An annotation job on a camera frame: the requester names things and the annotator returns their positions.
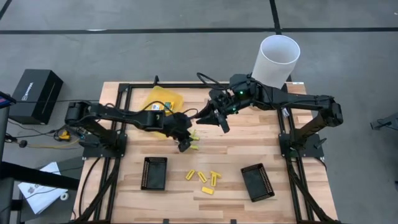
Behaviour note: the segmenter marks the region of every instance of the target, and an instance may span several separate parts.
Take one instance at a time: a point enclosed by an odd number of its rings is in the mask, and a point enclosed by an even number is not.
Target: yellow plastic bag
[[[155,86],[152,91],[149,93],[149,96],[145,100],[145,102],[142,104],[141,109],[144,109],[145,106],[147,106],[149,103],[153,101],[160,101],[163,104],[166,103],[171,103],[172,107],[171,110],[173,112],[178,112],[182,109],[182,105],[184,103],[184,99],[182,95],[179,95],[178,93],[168,90],[165,88],[162,88],[160,86]],[[153,103],[150,106],[146,108],[146,110],[165,110],[167,115],[170,115],[170,112],[164,108],[163,105],[159,103]],[[161,139],[166,139],[166,135],[158,132],[154,132],[154,134]]]

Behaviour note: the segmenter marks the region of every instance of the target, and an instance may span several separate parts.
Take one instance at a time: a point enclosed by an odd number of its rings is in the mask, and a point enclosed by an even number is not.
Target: yellow wire
[[[78,141],[79,141],[79,139],[77,139],[76,141],[73,141],[71,143],[61,145],[61,146],[43,146],[43,145],[36,145],[36,144],[30,144],[28,146],[29,147],[41,147],[41,148],[47,148],[47,149],[61,149],[65,146],[71,146],[71,145],[77,143]]]

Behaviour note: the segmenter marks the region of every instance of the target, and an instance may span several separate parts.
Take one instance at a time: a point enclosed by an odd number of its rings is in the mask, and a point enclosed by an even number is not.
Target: paper sheet
[[[61,175],[56,162],[51,162],[49,165],[41,168],[41,171]],[[27,198],[27,202],[35,214],[40,214],[41,212],[43,212],[48,206],[56,201],[56,199],[58,199],[61,194],[68,191],[67,189],[56,189],[54,187],[45,187],[39,184],[31,184],[25,182],[20,183],[18,187],[24,194],[24,197]]]

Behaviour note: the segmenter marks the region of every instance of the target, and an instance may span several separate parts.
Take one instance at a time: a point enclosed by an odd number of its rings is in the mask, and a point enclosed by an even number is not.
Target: wooden tabletop
[[[99,102],[115,103],[119,84],[104,83]],[[305,94],[303,83],[288,83],[287,86],[291,93]],[[183,110],[200,110],[209,99],[209,89],[171,90],[184,97]],[[130,110],[139,110],[150,91],[149,88],[134,89]],[[312,119],[311,112],[305,110],[293,110],[293,116],[298,128]],[[100,123],[110,128],[110,121]],[[295,223],[289,178],[277,139],[280,129],[276,111],[246,108],[237,115],[228,116],[228,124],[231,130],[224,134],[220,127],[193,122],[192,130],[196,129],[200,137],[197,142],[199,150],[189,149],[184,153],[179,153],[172,139],[160,140],[154,133],[127,125],[128,144],[126,155],[121,160],[112,223],[162,223],[164,218],[170,219],[170,223],[230,223],[231,219],[238,223]],[[140,190],[144,158],[151,156],[168,158],[165,191]],[[78,195],[94,160],[85,161]],[[101,159],[97,163],[88,179],[83,211],[98,191],[103,161]],[[264,164],[275,196],[253,203],[240,169],[260,162]],[[326,214],[337,219],[325,168],[312,158],[304,158],[303,163],[310,193]],[[219,172],[222,178],[214,188],[210,186],[211,181],[203,184],[196,174],[187,181],[185,176],[190,169],[202,171],[209,180],[211,170]],[[213,188],[214,194],[203,193],[202,186]],[[301,194],[299,197],[302,216],[306,219]],[[108,195],[104,198],[102,218]],[[75,202],[76,213],[78,204],[79,197]]]

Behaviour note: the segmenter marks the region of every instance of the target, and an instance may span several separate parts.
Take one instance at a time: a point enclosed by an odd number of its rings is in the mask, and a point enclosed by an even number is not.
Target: yellow object
[[[201,180],[203,183],[206,183],[206,182],[207,182],[207,178],[205,177],[205,175],[204,175],[202,172],[198,172],[198,176],[199,176],[200,180]]]
[[[194,145],[191,145],[190,148],[194,149],[194,150],[199,150],[199,147],[198,146],[194,146]]]
[[[71,136],[67,130],[64,130],[61,135],[58,136],[60,141],[70,141]]]
[[[144,109],[145,106],[147,106],[149,103],[152,103],[153,101],[160,101],[164,104],[166,103],[172,103],[172,111],[173,112],[178,112],[182,109],[182,105],[184,103],[184,99],[182,95],[179,95],[178,93],[168,90],[165,88],[162,88],[160,86],[155,86],[149,93],[147,99],[145,102],[142,104],[141,109]],[[148,106],[145,110],[151,110],[153,105],[160,105],[159,103],[152,103],[150,106]],[[166,135],[158,132],[154,132],[155,136],[158,137],[159,139],[167,139]]]
[[[190,180],[190,179],[192,178],[192,176],[193,176],[194,173],[195,173],[195,170],[190,170],[190,171],[188,172],[187,176],[185,176],[185,178],[186,178],[187,180]]]
[[[211,173],[211,186],[216,187],[217,178],[221,178],[221,174],[214,171],[210,171],[210,173]]]
[[[197,134],[197,130],[195,129],[195,130],[193,130],[193,132],[191,133],[191,138],[192,138],[192,141],[199,141],[200,140],[200,138],[199,137],[196,137],[196,134]]]
[[[204,193],[206,193],[206,194],[210,194],[210,195],[213,195],[213,193],[214,193],[214,190],[213,190],[213,189],[210,189],[210,188],[208,188],[208,187],[202,187],[202,188],[201,188],[201,191],[204,192]]]
[[[217,172],[210,171],[210,173],[211,173],[212,176],[215,175],[216,177],[221,178],[221,174],[219,174],[219,173],[217,173]]]
[[[217,176],[212,175],[211,176],[211,186],[216,187],[216,184],[217,184]]]

